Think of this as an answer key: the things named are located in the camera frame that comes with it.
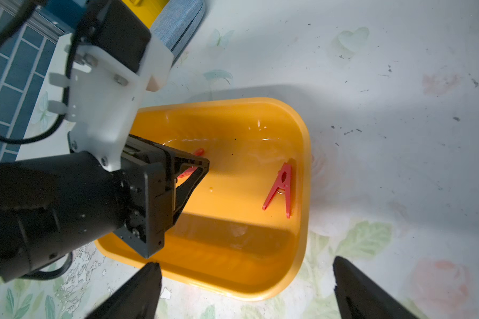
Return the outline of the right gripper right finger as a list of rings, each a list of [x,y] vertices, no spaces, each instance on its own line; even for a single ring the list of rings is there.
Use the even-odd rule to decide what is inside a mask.
[[[411,318],[416,316],[386,293],[349,260],[333,262],[335,297],[342,318]]]

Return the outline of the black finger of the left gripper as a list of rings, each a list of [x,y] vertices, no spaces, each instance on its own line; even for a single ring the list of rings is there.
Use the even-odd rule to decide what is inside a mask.
[[[173,227],[193,191],[209,172],[210,161],[202,156],[165,147],[166,192],[165,227]],[[178,186],[177,179],[188,169],[194,171]]]

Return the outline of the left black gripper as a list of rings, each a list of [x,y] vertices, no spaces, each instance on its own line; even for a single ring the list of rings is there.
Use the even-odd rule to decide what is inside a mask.
[[[0,278],[33,274],[109,233],[153,256],[172,224],[174,158],[129,136],[114,172],[88,152],[0,163]]]

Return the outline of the yellow storage box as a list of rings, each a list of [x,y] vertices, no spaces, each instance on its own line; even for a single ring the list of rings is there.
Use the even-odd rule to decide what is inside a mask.
[[[272,98],[153,106],[131,132],[193,153],[210,170],[152,260],[162,276],[238,300],[266,300],[296,277],[305,255],[311,142],[300,115]],[[284,195],[263,202],[284,163],[292,166],[291,218]]]

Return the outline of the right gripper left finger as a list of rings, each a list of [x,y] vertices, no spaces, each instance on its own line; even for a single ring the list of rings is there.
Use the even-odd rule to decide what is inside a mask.
[[[147,263],[86,318],[155,318],[162,290],[158,263]]]

